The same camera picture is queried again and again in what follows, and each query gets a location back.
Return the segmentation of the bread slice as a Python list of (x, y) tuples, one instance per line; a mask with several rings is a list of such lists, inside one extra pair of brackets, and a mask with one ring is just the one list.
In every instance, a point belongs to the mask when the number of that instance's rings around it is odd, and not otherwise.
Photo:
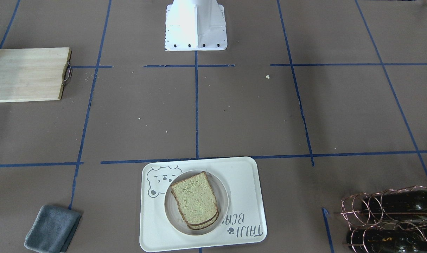
[(214, 217), (212, 219), (210, 219), (209, 221), (207, 221), (203, 224), (200, 224), (200, 225), (190, 225), (189, 223), (187, 223), (186, 220), (184, 220), (184, 221), (186, 222), (186, 225), (189, 229), (199, 230), (199, 229), (205, 229), (205, 228), (211, 226), (213, 223), (215, 223), (215, 221), (217, 221), (218, 217), (219, 217), (219, 211), (217, 211), (217, 213), (214, 215)]
[(219, 211), (205, 171), (171, 184), (170, 190), (183, 221), (186, 220), (190, 225), (203, 224)]

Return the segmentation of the white bowl plate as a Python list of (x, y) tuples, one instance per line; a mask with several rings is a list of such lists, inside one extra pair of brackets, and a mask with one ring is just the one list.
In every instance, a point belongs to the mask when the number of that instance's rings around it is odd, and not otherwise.
[[(176, 183), (178, 181), (187, 179), (195, 174), (198, 174), (203, 171), (187, 171), (176, 177), (171, 184)], [(208, 234), (212, 232), (214, 229), (219, 227), (222, 222), (223, 218), (225, 218), (228, 208), (229, 208), (229, 193), (224, 186), (223, 182), (220, 181), (214, 174), (206, 172), (208, 176), (209, 183), (212, 186), (212, 189), (214, 191), (214, 194), (216, 196), (217, 202), (218, 202), (218, 208), (219, 208), (219, 217), (215, 223), (213, 223), (211, 226), (205, 228), (205, 229), (199, 229), (199, 230), (192, 230), (189, 229), (186, 226), (185, 221), (183, 221), (179, 211), (177, 203), (171, 194), (170, 186), (167, 189), (167, 192), (165, 194), (165, 201), (164, 201), (164, 208), (165, 213), (167, 216), (167, 219), (170, 221), (171, 225), (178, 231), (183, 234), (187, 234), (190, 236), (200, 236), (204, 234)]]

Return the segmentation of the cream bear tray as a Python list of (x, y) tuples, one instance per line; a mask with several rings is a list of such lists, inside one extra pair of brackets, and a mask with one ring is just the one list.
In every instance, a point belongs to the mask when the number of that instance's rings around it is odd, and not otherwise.
[[(223, 182), (229, 208), (212, 232), (190, 236), (167, 219), (164, 201), (171, 182), (187, 171), (205, 171)], [(268, 234), (260, 177), (255, 160), (228, 157), (210, 160), (152, 162), (142, 172), (139, 243), (147, 252), (260, 243)]]

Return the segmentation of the green wine bottle front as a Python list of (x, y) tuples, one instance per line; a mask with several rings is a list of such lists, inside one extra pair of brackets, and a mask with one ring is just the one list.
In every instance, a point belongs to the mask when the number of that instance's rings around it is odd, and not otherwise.
[(427, 253), (421, 234), (402, 229), (353, 229), (347, 232), (346, 244), (356, 253)]

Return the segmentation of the green wine bottle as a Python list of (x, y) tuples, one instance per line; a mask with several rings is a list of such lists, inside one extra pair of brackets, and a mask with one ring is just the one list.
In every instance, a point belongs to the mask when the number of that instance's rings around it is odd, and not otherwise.
[(353, 229), (347, 232), (346, 244), (356, 253), (427, 253), (421, 234), (402, 229)]
[(402, 191), (365, 198), (362, 213), (382, 220), (427, 221), (427, 190)]

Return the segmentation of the grey folded cloth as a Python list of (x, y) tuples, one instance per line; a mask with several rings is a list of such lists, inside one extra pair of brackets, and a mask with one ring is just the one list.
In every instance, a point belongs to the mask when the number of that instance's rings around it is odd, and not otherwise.
[(38, 253), (65, 253), (82, 215), (53, 205), (43, 205), (25, 237), (24, 247)]

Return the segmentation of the wooden cutting board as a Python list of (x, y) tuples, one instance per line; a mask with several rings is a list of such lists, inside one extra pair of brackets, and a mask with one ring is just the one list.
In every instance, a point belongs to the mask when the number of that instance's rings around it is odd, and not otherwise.
[(60, 100), (71, 49), (0, 49), (0, 103)]

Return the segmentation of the green wine bottle middle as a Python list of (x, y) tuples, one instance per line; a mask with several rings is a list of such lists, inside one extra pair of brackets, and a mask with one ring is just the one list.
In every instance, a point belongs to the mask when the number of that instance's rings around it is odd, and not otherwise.
[(402, 191), (365, 198), (362, 213), (382, 220), (427, 221), (427, 190)]

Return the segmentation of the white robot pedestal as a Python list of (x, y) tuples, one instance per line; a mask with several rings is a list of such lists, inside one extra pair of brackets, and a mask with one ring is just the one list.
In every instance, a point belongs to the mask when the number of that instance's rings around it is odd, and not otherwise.
[(174, 0), (166, 7), (164, 49), (213, 51), (228, 47), (224, 6), (216, 0)]

